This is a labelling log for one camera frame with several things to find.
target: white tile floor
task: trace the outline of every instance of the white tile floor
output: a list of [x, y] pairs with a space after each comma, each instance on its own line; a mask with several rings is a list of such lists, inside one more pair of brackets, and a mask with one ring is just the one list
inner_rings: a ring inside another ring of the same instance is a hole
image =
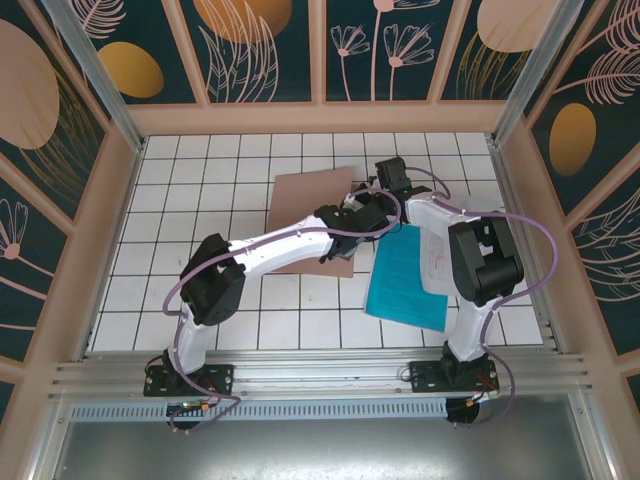
[[[453, 193], [502, 198], [483, 134], [382, 133], [152, 137], [90, 342], [93, 351], [164, 349], [175, 320], [160, 313], [190, 254], [207, 235], [264, 233], [276, 175], [351, 167], [354, 179], [401, 155], [433, 170]], [[435, 188], [433, 182], [416, 178]], [[238, 313], [219, 326], [211, 349], [402, 348], [440, 346], [445, 333], [380, 320], [362, 311], [375, 247], [356, 253], [353, 279], [265, 275], [247, 282]], [[528, 298], [504, 307], [494, 345], [542, 343]], [[174, 299], [172, 308], [178, 306]]]

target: yellow circle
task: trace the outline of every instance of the yellow circle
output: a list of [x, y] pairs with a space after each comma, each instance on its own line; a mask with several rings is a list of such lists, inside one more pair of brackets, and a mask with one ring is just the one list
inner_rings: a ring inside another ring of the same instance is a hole
[[533, 49], [558, 0], [483, 0], [478, 10], [478, 35], [497, 52]]
[[164, 87], [160, 66], [142, 48], [128, 42], [113, 42], [98, 52], [116, 88], [131, 97], [149, 98]]
[[264, 19], [274, 37], [285, 29], [291, 18], [291, 0], [193, 0], [193, 3], [202, 21], [233, 43], [253, 43], [261, 38], [260, 34], [251, 33], [255, 27], [250, 25], [247, 8], [257, 22]]
[[551, 127], [551, 165], [562, 176], [576, 174], [589, 159], [596, 141], [596, 119], [584, 105], [570, 103]]
[[36, 149], [53, 135], [60, 94], [54, 70], [40, 46], [0, 20], [0, 138]]

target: white tile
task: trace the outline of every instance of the white tile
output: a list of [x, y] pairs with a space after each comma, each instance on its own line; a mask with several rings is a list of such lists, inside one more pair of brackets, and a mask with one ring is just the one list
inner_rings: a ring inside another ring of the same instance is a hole
[[342, 348], [380, 348], [380, 319], [361, 310], [340, 313]]
[[266, 210], [266, 183], [238, 183], [233, 197], [234, 210]]
[[398, 155], [427, 155], [424, 133], [396, 133]]
[[159, 243], [153, 256], [152, 275], [179, 274], [189, 262], [190, 243]]
[[190, 242], [196, 224], [196, 212], [165, 213], [160, 225], [160, 242]]
[[161, 352], [173, 345], [173, 337], [178, 326], [176, 317], [168, 317], [160, 312], [145, 312], [140, 317], [138, 336], [134, 350]]
[[355, 273], [353, 278], [340, 279], [340, 308], [364, 308], [370, 275]]
[[93, 351], [93, 344], [96, 341], [96, 336], [98, 335], [98, 330], [100, 329], [100, 317], [102, 317], [102, 314], [98, 314], [98, 317], [96, 318], [95, 323], [91, 327], [91, 330], [89, 330], [89, 338], [87, 339], [88, 352]]
[[333, 148], [336, 156], [364, 155], [364, 135], [362, 133], [335, 133]]
[[491, 198], [499, 202], [500, 206], [504, 206], [502, 194], [498, 182], [491, 180], [469, 181], [469, 190], [471, 195], [478, 197]]
[[293, 350], [298, 348], [298, 324], [300, 313], [261, 312], [260, 350]]
[[231, 210], [234, 189], [230, 184], [203, 185], [198, 210]]
[[142, 307], [147, 277], [111, 277], [105, 312], [132, 312]]
[[176, 158], [205, 158], [209, 149], [209, 135], [182, 135]]
[[422, 347], [422, 329], [404, 323], [382, 320], [385, 348]]
[[364, 147], [367, 155], [396, 155], [393, 133], [365, 133]]
[[267, 210], [271, 210], [271, 200], [273, 199], [273, 183], [269, 184], [269, 189], [267, 190]]
[[238, 310], [259, 310], [261, 288], [262, 278], [252, 278], [244, 282]]
[[237, 157], [240, 135], [211, 135], [207, 158]]
[[148, 275], [153, 258], [153, 243], [123, 243], [118, 252], [115, 275]]
[[300, 308], [338, 308], [338, 279], [321, 275], [301, 276]]
[[198, 210], [201, 185], [171, 185], [164, 207], [167, 212], [195, 212]]
[[330, 133], [305, 133], [302, 136], [304, 156], [333, 156], [333, 136]]
[[161, 213], [130, 213], [122, 240], [125, 242], [155, 242], [158, 238]]
[[274, 182], [277, 175], [290, 173], [302, 173], [302, 159], [300, 157], [271, 157], [270, 182]]
[[175, 158], [179, 138], [177, 135], [149, 137], [144, 158]]
[[103, 313], [93, 351], [132, 350], [139, 313]]
[[233, 212], [229, 240], [244, 240], [264, 233], [266, 212]]
[[370, 273], [373, 269], [373, 259], [375, 254], [373, 252], [372, 242], [363, 242], [358, 246], [354, 258], [354, 271], [361, 273]]
[[456, 133], [461, 154], [487, 155], [489, 147], [484, 133]]
[[209, 235], [219, 233], [222, 238], [229, 236], [231, 212], [198, 212], [193, 239], [201, 242]]
[[431, 190], [435, 190], [436, 189], [435, 182], [433, 180], [428, 180], [426, 182], [424, 182], [424, 181], [416, 182], [415, 180], [411, 180], [411, 186], [412, 187], [427, 187], [427, 188], [429, 188]]
[[208, 158], [204, 183], [233, 183], [238, 169], [237, 158]]
[[463, 155], [462, 163], [467, 180], [495, 180], [496, 172], [493, 170], [491, 157], [484, 155]]
[[453, 133], [427, 133], [429, 155], [458, 155], [458, 144]]
[[300, 348], [340, 348], [340, 315], [337, 310], [300, 312]]
[[218, 328], [218, 350], [255, 350], [258, 312], [237, 312]]
[[377, 176], [376, 163], [389, 160], [388, 155], [367, 155], [367, 173], [369, 177]]
[[268, 157], [271, 151], [271, 135], [242, 135], [241, 157]]
[[241, 158], [238, 160], [236, 182], [267, 182], [269, 178], [269, 157]]
[[204, 158], [179, 159], [173, 165], [171, 183], [202, 183]]
[[302, 171], [319, 172], [321, 170], [333, 170], [333, 157], [303, 157]]
[[424, 338], [424, 344], [427, 347], [441, 347], [444, 342], [451, 336], [453, 329], [456, 325], [458, 318], [457, 308], [447, 308], [447, 318], [445, 323], [444, 332], [438, 332], [436, 330], [422, 329], [422, 337]]
[[432, 156], [431, 166], [433, 173], [440, 180], [465, 180], [462, 160], [459, 155]]
[[132, 212], [161, 212], [167, 197], [167, 185], [138, 185], [131, 202]]
[[[162, 304], [169, 291], [177, 285], [179, 280], [179, 275], [152, 275], [149, 277], [142, 309], [146, 312], [161, 312]], [[178, 291], [169, 302], [169, 308], [178, 310], [180, 303], [180, 292]]]
[[[431, 162], [427, 155], [405, 155], [402, 157], [407, 167], [418, 167], [428, 172], [431, 171]], [[429, 180], [429, 176], [422, 172], [409, 171], [409, 178], [415, 180]]]
[[261, 308], [263, 310], [300, 308], [300, 276], [264, 275]]
[[147, 160], [142, 162], [138, 185], [167, 184], [171, 179], [173, 160]]
[[[444, 183], [446, 183], [447, 187], [449, 187], [451, 195], [469, 196], [469, 187], [467, 186], [467, 182], [462, 180], [449, 180]], [[436, 190], [438, 190], [439, 192], [444, 191], [444, 189], [439, 184], [436, 185]]]
[[[522, 281], [520, 282], [518, 285], [516, 285], [516, 288], [513, 289], [513, 293], [520, 293], [524, 290], [527, 289], [527, 282], [526, 281]], [[524, 297], [520, 297], [520, 298], [516, 298], [514, 300], [511, 300], [509, 302], [509, 306], [511, 305], [531, 305], [531, 296], [530, 295], [526, 295]]]
[[271, 136], [272, 157], [299, 157], [302, 155], [302, 135], [275, 134]]
[[349, 167], [353, 171], [353, 179], [367, 181], [367, 161], [365, 157], [335, 157], [336, 168]]
[[104, 304], [107, 301], [107, 293], [109, 292], [109, 283], [111, 282], [111, 277], [107, 278], [107, 281], [105, 282], [104, 285], [104, 289], [102, 290], [102, 296], [100, 299], [100, 311], [102, 312], [104, 310]]
[[507, 345], [540, 345], [542, 336], [532, 307], [502, 307], [502, 328]]

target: cable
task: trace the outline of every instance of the cable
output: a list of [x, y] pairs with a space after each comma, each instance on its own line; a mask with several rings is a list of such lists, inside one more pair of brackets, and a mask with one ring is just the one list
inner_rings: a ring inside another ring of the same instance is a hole
[[193, 388], [195, 391], [202, 393], [204, 395], [206, 395], [209, 398], [217, 398], [218, 401], [221, 400], [231, 400], [233, 401], [233, 403], [229, 406], [227, 406], [226, 408], [224, 408], [221, 412], [219, 412], [217, 415], [215, 415], [213, 418], [204, 421], [204, 422], [200, 422], [198, 423], [196, 426], [194, 426], [193, 428], [189, 429], [189, 430], [180, 430], [178, 429], [173, 422], [173, 419], [175, 416], [172, 416], [170, 418], [170, 425], [171, 428], [173, 430], [174, 433], [182, 433], [184, 435], [189, 435], [190, 432], [196, 432], [198, 430], [202, 430], [203, 428], [206, 428], [212, 424], [214, 424], [215, 422], [217, 422], [222, 416], [226, 415], [227, 413], [229, 413], [231, 410], [233, 410], [236, 406], [238, 406], [238, 404], [241, 402], [240, 397], [236, 397], [234, 395], [222, 395], [220, 393], [217, 392], [211, 392], [209, 390], [206, 390], [202, 387], [200, 387], [198, 384], [196, 384], [193, 380], [191, 380], [187, 374], [184, 372], [182, 365], [180, 363], [180, 356], [178, 355], [178, 346], [179, 346], [179, 342], [180, 342], [180, 334], [182, 333], [182, 329], [184, 327], [184, 324], [186, 323], [186, 316], [185, 314], [181, 311], [181, 310], [169, 310], [169, 303], [171, 302], [171, 300], [173, 299], [173, 297], [176, 295], [176, 293], [178, 293], [178, 291], [189, 281], [191, 280], [193, 277], [195, 277], [198, 273], [200, 273], [201, 271], [205, 270], [206, 268], [209, 268], [212, 265], [215, 265], [219, 262], [222, 262], [224, 260], [228, 260], [230, 258], [233, 258], [237, 255], [241, 255], [244, 253], [248, 253], [249, 251], [255, 250], [259, 247], [268, 245], [270, 243], [273, 242], [277, 242], [278, 240], [283, 240], [285, 238], [289, 238], [289, 237], [293, 237], [296, 235], [299, 235], [301, 233], [328, 233], [328, 234], [334, 234], [334, 235], [341, 235], [341, 236], [345, 236], [345, 237], [352, 237], [352, 238], [359, 238], [359, 237], [376, 237], [379, 235], [384, 235], [385, 233], [391, 231], [391, 229], [393, 229], [393, 227], [395, 227], [398, 222], [400, 221], [400, 217], [402, 215], [402, 206], [400, 205], [400, 202], [398, 201], [398, 199], [392, 195], [390, 192], [383, 190], [381, 188], [366, 188], [366, 189], [362, 189], [362, 190], [358, 190], [357, 192], [353, 192], [347, 195], [347, 199], [351, 199], [357, 195], [360, 195], [362, 193], [380, 193], [382, 195], [385, 195], [387, 197], [389, 197], [392, 201], [394, 206], [396, 207], [396, 214], [394, 219], [389, 223], [389, 225], [387, 225], [384, 228], [381, 228], [379, 230], [373, 231], [373, 232], [348, 232], [348, 231], [343, 231], [343, 230], [336, 230], [333, 228], [326, 228], [326, 227], [305, 227], [305, 228], [300, 228], [299, 230], [292, 230], [292, 231], [288, 231], [288, 232], [283, 232], [283, 233], [279, 233], [276, 235], [273, 235], [271, 237], [265, 238], [263, 240], [257, 241], [253, 244], [251, 244], [248, 247], [239, 249], [239, 250], [233, 250], [227, 253], [224, 253], [222, 255], [218, 255], [214, 258], [211, 258], [209, 260], [207, 260], [206, 262], [198, 265], [196, 268], [194, 268], [193, 270], [191, 270], [189, 273], [187, 273], [183, 278], [180, 279], [180, 281], [169, 291], [169, 293], [167, 294], [167, 297], [164, 299], [164, 302], [162, 304], [162, 311], [165, 315], [169, 316], [169, 317], [178, 317], [179, 321], [178, 321], [178, 327], [176, 328], [176, 333], [173, 337], [173, 362], [174, 362], [174, 368], [176, 370], [176, 372], [178, 372], [178, 375], [180, 375], [180, 377], [182, 378], [182, 380], [184, 380], [184, 382], [189, 385], [191, 388]]
[[484, 320], [484, 323], [482, 324], [482, 330], [480, 331], [480, 344], [482, 345], [482, 348], [484, 349], [484, 351], [489, 354], [489, 356], [493, 357], [497, 362], [499, 362], [505, 368], [505, 370], [507, 371], [507, 375], [509, 376], [509, 381], [511, 382], [511, 390], [509, 394], [509, 401], [505, 406], [505, 408], [502, 410], [502, 412], [500, 412], [497, 416], [495, 416], [490, 420], [486, 420], [480, 423], [468, 424], [467, 426], [471, 428], [471, 427], [481, 427], [481, 426], [491, 425], [493, 423], [496, 423], [498, 420], [500, 420], [502, 417], [504, 417], [507, 414], [507, 412], [511, 409], [511, 406], [513, 404], [513, 401], [516, 395], [516, 381], [515, 381], [515, 376], [513, 375], [513, 371], [511, 370], [511, 367], [509, 367], [507, 362], [502, 357], [500, 357], [500, 355], [498, 355], [497, 353], [495, 353], [493, 350], [489, 348], [489, 345], [486, 340], [487, 330], [489, 329], [489, 325], [491, 324], [491, 319], [493, 318], [494, 313], [496, 313], [498, 308], [500, 308], [501, 306], [505, 305], [506, 303], [512, 300], [515, 300], [516, 298], [524, 297], [525, 295], [529, 295], [535, 292], [536, 290], [541, 289], [544, 285], [546, 285], [549, 282], [549, 280], [551, 280], [551, 277], [553, 277], [553, 275], [556, 273], [556, 270], [558, 268], [558, 245], [556, 244], [556, 241], [553, 238], [553, 235], [551, 234], [551, 232], [549, 232], [549, 230], [544, 225], [542, 225], [540, 222], [537, 222], [536, 220], [533, 220], [529, 217], [525, 217], [524, 215], [519, 215], [517, 213], [504, 213], [504, 212], [473, 212], [473, 211], [461, 210], [459, 208], [453, 207], [448, 203], [445, 203], [442, 200], [440, 200], [440, 198], [450, 200], [451, 191], [447, 188], [445, 183], [440, 178], [438, 178], [437, 175], [435, 175], [432, 172], [429, 172], [428, 170], [418, 168], [418, 167], [407, 167], [407, 170], [413, 170], [416, 172], [424, 173], [430, 176], [431, 178], [433, 178], [437, 183], [439, 183], [444, 187], [445, 193], [433, 192], [433, 195], [432, 195], [433, 202], [439, 207], [451, 213], [455, 213], [456, 215], [466, 215], [471, 217], [506, 218], [508, 220], [509, 219], [518, 220], [524, 223], [528, 223], [529, 225], [532, 225], [537, 229], [539, 229], [547, 237], [547, 240], [549, 240], [549, 243], [551, 244], [551, 249], [553, 252], [551, 268], [549, 268], [549, 271], [542, 278], [542, 280], [540, 280], [538, 283], [536, 283], [532, 287], [529, 287], [520, 293], [515, 293], [513, 295], [509, 295], [508, 297], [504, 297], [498, 300], [493, 306], [493, 308], [489, 311], [489, 313], [487, 314], [487, 317]]
[[442, 185], [442, 188], [444, 188], [445, 198], [447, 200], [449, 200], [451, 198], [451, 190], [449, 190], [449, 187], [447, 187], [447, 184], [444, 183], [435, 173], [430, 172], [429, 170], [425, 170], [424, 168], [419, 168], [419, 167], [405, 167], [405, 170], [424, 173], [425, 175], [428, 175], [429, 177], [433, 178], [436, 181], [436, 183], [439, 183], [440, 185]]

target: metal base plate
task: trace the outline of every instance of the metal base plate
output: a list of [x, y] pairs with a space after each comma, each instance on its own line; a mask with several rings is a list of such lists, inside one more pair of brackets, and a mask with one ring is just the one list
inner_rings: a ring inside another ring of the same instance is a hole
[[[231, 395], [233, 388], [233, 365], [205, 365], [197, 372], [197, 377], [189, 377], [204, 388], [213, 386], [216, 392], [223, 395]], [[164, 365], [150, 366], [147, 370], [147, 378], [144, 385], [145, 397], [202, 397], [203, 394], [195, 391], [183, 381], [172, 382], [167, 375]]]
[[444, 378], [440, 361], [410, 362], [409, 375], [413, 393], [478, 392], [499, 390], [496, 364], [487, 360], [472, 374], [459, 377], [455, 385]]

